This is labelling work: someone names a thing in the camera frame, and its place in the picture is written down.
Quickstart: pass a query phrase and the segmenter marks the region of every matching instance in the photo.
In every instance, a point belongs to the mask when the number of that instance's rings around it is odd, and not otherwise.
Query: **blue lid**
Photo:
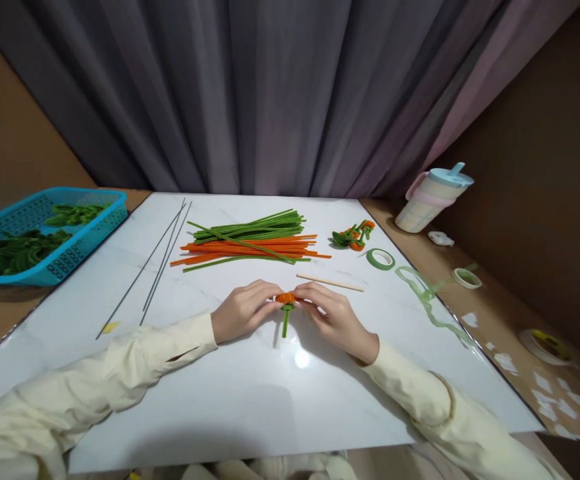
[[[452,170],[432,169],[428,174],[428,178],[444,185],[448,185],[449,187],[468,188],[475,181],[467,175],[459,173],[459,170],[461,170],[464,165],[464,162],[458,162]]]

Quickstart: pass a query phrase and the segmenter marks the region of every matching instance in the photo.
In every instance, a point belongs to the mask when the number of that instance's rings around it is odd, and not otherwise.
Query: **cream sleeve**
[[[204,314],[162,329],[140,327],[13,388],[0,398],[0,478],[64,479],[62,455],[92,425],[136,405],[160,376],[216,348]]]
[[[471,478],[560,479],[544,460],[512,438],[486,408],[382,343],[363,367],[410,414],[412,423]]]

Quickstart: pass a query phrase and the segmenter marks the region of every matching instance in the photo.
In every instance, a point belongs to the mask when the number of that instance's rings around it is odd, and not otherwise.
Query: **green ribbon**
[[[476,264],[474,264],[474,267],[472,265],[470,265],[468,268],[466,268],[466,270],[468,269],[472,269],[474,270],[475,268],[477,268]],[[421,284],[424,286],[423,290],[420,288],[420,286],[414,281],[414,280],[410,280],[409,278],[406,278],[405,275],[402,272],[408,272],[411,273],[412,275],[414,275],[420,282]],[[421,302],[421,304],[423,305],[423,308],[426,312],[426,314],[428,315],[428,318],[430,319],[430,322],[438,328],[447,328],[448,330],[450,330],[452,333],[454,333],[460,340],[463,340],[464,342],[466,342],[468,345],[474,345],[476,346],[474,340],[472,340],[472,338],[470,338],[470,336],[468,336],[468,334],[454,326],[451,325],[449,323],[442,323],[439,320],[437,320],[435,318],[435,316],[432,313],[432,304],[430,303],[432,301],[433,298],[435,298],[436,296],[436,292],[438,292],[439,290],[441,290],[444,286],[446,286],[446,284],[448,284],[448,282],[454,281],[452,279],[450,280],[444,280],[436,285],[430,285],[422,276],[421,274],[414,270],[414,268],[410,268],[410,267],[399,267],[397,270],[395,270],[395,273],[397,274],[397,276],[403,280],[404,282],[406,282],[408,285],[410,285],[410,288],[412,289],[412,291],[415,293],[415,295],[417,296],[417,298],[419,299],[419,301]]]
[[[292,303],[286,303],[282,306],[279,310],[284,310],[285,315],[283,317],[283,331],[281,332],[281,338],[285,338],[286,333],[288,332],[288,319],[290,318],[290,312],[295,309],[295,306]]]

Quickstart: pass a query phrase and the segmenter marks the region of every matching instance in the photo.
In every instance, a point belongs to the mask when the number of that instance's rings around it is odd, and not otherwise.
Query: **brown wall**
[[[432,166],[458,161],[436,226],[580,348],[580,8]]]
[[[0,53],[0,209],[56,186],[96,185]]]

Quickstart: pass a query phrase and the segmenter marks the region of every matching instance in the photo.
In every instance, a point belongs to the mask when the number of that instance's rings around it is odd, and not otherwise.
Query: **wooden stick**
[[[340,283],[340,282],[335,282],[335,281],[331,281],[331,280],[324,280],[324,279],[320,279],[320,278],[316,278],[316,277],[311,277],[310,275],[303,275],[301,273],[298,273],[297,276],[299,278],[304,278],[306,280],[318,281],[319,283],[327,283],[328,285],[334,285],[335,287],[342,287],[342,288],[347,288],[347,289],[356,290],[356,291],[364,291],[361,287],[355,287],[354,285],[346,285],[345,283]]]

